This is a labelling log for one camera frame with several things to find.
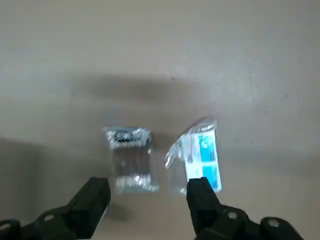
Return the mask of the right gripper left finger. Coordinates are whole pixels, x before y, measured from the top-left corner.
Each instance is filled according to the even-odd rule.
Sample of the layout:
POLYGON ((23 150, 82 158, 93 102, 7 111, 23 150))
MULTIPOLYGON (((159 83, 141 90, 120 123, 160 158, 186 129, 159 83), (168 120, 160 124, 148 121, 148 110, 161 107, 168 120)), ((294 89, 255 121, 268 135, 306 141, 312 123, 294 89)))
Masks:
POLYGON ((2 240, 89 240, 111 201, 106 177, 91 177, 63 206, 42 213, 29 224, 17 219, 0 221, 2 240))

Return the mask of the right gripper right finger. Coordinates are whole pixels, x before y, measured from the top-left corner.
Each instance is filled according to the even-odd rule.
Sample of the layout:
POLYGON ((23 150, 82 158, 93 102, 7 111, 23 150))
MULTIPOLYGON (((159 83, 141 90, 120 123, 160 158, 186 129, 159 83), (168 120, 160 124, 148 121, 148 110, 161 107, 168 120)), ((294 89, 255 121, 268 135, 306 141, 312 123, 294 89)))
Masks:
POLYGON ((190 179, 186 200, 196 240, 302 240, 286 220, 252 221, 242 209, 223 205, 205 177, 190 179))

